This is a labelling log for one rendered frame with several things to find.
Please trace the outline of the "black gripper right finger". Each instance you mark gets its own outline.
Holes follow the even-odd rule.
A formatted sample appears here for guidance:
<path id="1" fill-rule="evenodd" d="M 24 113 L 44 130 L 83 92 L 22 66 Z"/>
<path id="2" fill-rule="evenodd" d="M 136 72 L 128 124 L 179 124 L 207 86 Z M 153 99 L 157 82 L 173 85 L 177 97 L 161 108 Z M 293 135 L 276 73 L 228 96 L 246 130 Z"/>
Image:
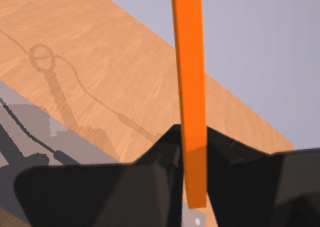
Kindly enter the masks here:
<path id="1" fill-rule="evenodd" d="M 320 191 L 320 148 L 268 154 L 206 125 L 208 199 L 218 227 L 286 227 L 295 198 Z"/>

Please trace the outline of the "grey ring with orange handle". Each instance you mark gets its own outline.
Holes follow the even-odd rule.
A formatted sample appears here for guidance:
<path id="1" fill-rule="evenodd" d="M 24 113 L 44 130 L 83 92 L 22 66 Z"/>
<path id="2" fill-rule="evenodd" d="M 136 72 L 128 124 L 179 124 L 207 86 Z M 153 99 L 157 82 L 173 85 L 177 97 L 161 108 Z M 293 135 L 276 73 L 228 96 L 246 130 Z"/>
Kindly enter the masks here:
<path id="1" fill-rule="evenodd" d="M 188 208 L 206 207 L 206 90 L 201 0 L 172 0 L 185 193 Z"/>

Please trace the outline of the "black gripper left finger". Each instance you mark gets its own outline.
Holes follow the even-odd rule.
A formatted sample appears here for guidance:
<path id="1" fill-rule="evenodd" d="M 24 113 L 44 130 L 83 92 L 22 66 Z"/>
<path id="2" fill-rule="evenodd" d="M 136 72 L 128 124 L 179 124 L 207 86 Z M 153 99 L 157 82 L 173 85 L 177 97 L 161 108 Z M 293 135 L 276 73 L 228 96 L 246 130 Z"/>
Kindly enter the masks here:
<path id="1" fill-rule="evenodd" d="M 181 124 L 133 162 L 34 166 L 13 185 L 31 227 L 181 227 Z"/>

